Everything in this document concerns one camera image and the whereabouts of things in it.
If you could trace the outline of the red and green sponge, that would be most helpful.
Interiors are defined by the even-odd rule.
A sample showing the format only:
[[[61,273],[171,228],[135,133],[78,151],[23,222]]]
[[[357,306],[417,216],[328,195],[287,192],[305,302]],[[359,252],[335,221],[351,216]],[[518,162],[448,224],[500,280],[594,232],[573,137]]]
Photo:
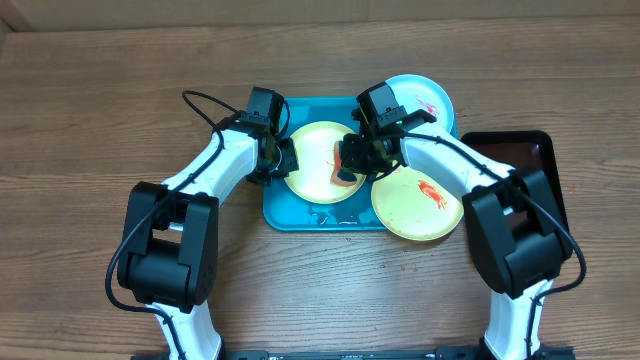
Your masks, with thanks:
[[[357,183],[357,177],[350,171],[344,170],[341,160],[341,141],[334,144],[334,168],[331,183],[341,187],[351,187]]]

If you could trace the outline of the light blue plate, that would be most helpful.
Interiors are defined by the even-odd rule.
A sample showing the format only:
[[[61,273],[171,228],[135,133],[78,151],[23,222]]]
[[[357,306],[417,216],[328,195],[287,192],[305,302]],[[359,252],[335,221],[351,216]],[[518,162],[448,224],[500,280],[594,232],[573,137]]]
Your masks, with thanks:
[[[393,91],[396,101],[408,113],[425,110],[437,119],[447,132],[456,136],[456,115],[447,92],[433,80],[421,75],[403,74],[391,77],[386,84]]]

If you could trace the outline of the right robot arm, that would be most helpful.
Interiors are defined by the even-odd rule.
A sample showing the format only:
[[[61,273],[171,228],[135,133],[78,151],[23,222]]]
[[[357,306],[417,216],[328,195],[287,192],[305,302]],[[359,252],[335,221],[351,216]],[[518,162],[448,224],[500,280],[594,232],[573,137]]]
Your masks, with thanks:
[[[346,135],[334,153],[339,181],[358,174],[383,179],[404,166],[431,177],[462,203],[472,262],[492,291],[477,358],[572,357],[570,350],[543,346],[538,337],[546,298],[574,289],[586,275],[581,271],[572,283],[553,284],[571,257],[586,265],[552,183],[555,171],[492,160],[436,123]]]

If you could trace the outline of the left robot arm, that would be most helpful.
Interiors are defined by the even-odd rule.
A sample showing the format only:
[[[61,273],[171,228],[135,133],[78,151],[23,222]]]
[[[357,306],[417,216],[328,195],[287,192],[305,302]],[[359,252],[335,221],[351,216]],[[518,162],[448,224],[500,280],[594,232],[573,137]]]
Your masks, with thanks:
[[[131,190],[105,289],[109,296],[114,283],[130,290],[137,303],[128,309],[156,317],[168,358],[223,358],[207,304],[216,278],[219,208],[242,179],[268,185],[297,168],[290,138],[276,139],[268,130],[216,130],[179,173]]]

